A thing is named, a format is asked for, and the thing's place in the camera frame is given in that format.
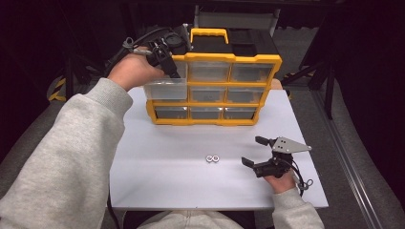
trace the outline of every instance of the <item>storage organizer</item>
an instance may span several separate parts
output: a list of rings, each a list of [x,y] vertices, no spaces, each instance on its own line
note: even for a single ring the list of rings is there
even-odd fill
[[[268,31],[192,29],[194,49],[173,55],[180,79],[144,86],[155,124],[254,125],[282,60]]]

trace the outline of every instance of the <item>human arm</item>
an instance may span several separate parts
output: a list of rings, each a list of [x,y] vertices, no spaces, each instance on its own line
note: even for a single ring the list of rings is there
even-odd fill
[[[0,200],[0,228],[99,228],[108,176],[132,105],[126,93],[161,70],[130,54],[88,94],[62,108],[18,178]]]
[[[274,190],[273,221],[280,228],[324,228],[322,220],[312,204],[304,202],[295,186],[292,172],[282,177],[265,177]]]

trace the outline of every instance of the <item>carrying handle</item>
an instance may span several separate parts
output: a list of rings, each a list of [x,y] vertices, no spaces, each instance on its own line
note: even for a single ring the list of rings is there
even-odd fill
[[[229,43],[225,29],[202,29],[193,28],[191,29],[190,42],[193,43],[193,36],[195,35],[205,35],[205,36],[223,36],[225,39],[225,44]]]

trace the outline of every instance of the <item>sleeve cuff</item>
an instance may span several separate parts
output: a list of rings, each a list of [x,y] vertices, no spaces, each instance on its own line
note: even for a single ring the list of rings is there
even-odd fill
[[[85,96],[105,106],[121,118],[133,103],[131,96],[123,88],[107,78],[100,78]]]
[[[275,211],[295,208],[305,204],[296,188],[274,195],[273,201]]]

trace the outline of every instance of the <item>gray sweatshirt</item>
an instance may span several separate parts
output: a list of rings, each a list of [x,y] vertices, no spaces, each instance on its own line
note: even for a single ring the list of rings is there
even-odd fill
[[[109,79],[77,94],[0,200],[0,228],[100,228],[109,171],[132,98]],[[323,228],[310,203],[292,189],[273,197],[276,228]],[[174,211],[141,228],[238,228],[218,212]]]

